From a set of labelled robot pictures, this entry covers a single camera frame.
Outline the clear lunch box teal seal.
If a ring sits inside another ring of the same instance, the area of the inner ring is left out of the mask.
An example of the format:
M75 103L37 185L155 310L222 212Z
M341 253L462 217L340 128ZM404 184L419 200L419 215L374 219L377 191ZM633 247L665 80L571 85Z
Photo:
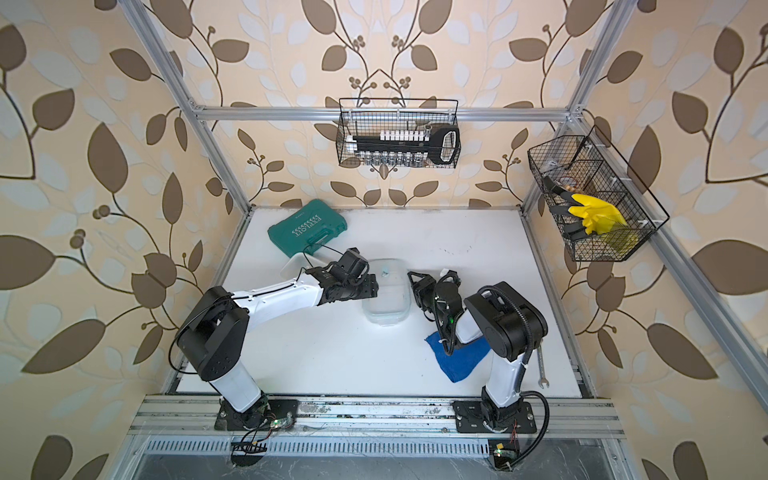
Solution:
M407 268L402 260L394 258L371 260L370 272L378 284L377 296L362 301L363 312L369 322L379 326L393 326L409 315L412 291Z

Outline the blue cleaning cloth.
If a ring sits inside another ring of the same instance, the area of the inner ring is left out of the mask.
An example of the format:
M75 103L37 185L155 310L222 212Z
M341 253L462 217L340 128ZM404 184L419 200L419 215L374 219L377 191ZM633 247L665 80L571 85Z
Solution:
M437 332L426 337L425 342L432 349L439 368L452 383L465 380L490 351L484 338L455 348L451 355L445 352Z

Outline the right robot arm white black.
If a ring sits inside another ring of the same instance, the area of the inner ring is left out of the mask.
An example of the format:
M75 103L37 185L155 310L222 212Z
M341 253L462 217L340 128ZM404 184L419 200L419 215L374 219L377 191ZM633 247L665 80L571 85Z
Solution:
M436 326L426 342L449 380L466 379L488 353L493 354L480 415L492 430L509 428L523 408L527 365L548 334L544 316L504 281L464 298L454 270L438 279L413 271L407 277L417 307Z

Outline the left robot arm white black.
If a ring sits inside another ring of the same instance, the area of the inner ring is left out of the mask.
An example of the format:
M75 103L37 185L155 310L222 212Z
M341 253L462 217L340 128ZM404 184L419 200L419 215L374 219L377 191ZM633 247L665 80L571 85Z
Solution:
M370 263L356 248L325 266L303 268L272 286L230 292L208 289L174 338L198 377L210 384L229 410L251 418L264 410L266 395L241 361L249 329L307 308L375 298L379 286Z

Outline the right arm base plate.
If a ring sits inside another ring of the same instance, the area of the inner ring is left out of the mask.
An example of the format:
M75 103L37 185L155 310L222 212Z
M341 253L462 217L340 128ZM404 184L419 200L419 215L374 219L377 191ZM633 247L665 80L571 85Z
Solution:
M499 408L490 400L454 401L456 430L462 434L534 434L538 431L531 404L519 400Z

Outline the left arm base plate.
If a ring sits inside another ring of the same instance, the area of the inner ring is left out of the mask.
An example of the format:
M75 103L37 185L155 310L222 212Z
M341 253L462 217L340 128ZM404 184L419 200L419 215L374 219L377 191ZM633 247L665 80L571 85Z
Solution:
M217 431L251 431L290 428L296 420L297 400L259 398L245 412L238 412L225 399L220 401L214 429Z

